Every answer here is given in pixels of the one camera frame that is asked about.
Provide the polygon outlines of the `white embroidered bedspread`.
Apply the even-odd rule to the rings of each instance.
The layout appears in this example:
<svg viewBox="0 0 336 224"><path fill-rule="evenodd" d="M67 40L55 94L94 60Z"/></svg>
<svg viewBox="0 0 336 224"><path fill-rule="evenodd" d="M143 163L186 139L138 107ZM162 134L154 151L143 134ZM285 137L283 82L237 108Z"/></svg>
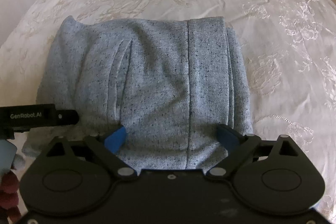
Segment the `white embroidered bedspread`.
<svg viewBox="0 0 336 224"><path fill-rule="evenodd" d="M326 181L319 211L335 221L335 0L37 0L1 46L1 105L35 102L50 44L67 16L222 16L247 69L253 129L290 135Z"/></svg>

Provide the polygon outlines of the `light blue speckled pants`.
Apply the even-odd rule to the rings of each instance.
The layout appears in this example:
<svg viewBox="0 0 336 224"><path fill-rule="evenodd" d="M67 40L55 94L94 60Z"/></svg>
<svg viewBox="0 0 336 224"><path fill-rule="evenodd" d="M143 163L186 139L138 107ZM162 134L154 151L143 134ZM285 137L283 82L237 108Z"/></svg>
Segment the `light blue speckled pants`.
<svg viewBox="0 0 336 224"><path fill-rule="evenodd" d="M252 132L240 43L222 17L66 18L51 44L37 103L76 110L75 126L31 130L23 153L37 157L56 136L81 140L126 129L117 156L136 170L208 170L227 155L225 124Z"/></svg>

